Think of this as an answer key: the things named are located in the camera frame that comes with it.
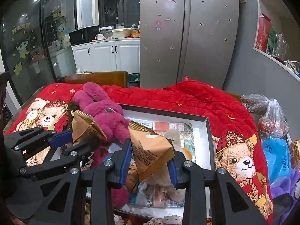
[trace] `trash can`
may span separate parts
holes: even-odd
[[[140,74],[130,73],[127,76],[127,87],[140,87]]]

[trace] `white cabinet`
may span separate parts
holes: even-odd
[[[109,40],[72,47],[76,67],[82,71],[140,72],[140,41]]]
[[[72,47],[76,68],[82,71],[93,71],[90,44]]]
[[[90,44],[93,72],[117,71],[113,41]]]
[[[140,72],[140,41],[115,41],[115,57],[118,71],[130,73]]]

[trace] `blue plastic package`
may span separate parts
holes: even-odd
[[[269,182],[291,175],[291,157],[284,139],[267,138],[262,144],[268,165]]]

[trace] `microwave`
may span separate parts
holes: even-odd
[[[95,40],[95,36],[99,33],[99,25],[89,26],[70,32],[71,46],[80,45]]]

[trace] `red box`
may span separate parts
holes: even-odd
[[[263,52],[267,51],[267,44],[271,26],[271,19],[261,13],[259,17],[258,33],[255,44],[256,49],[259,49]]]

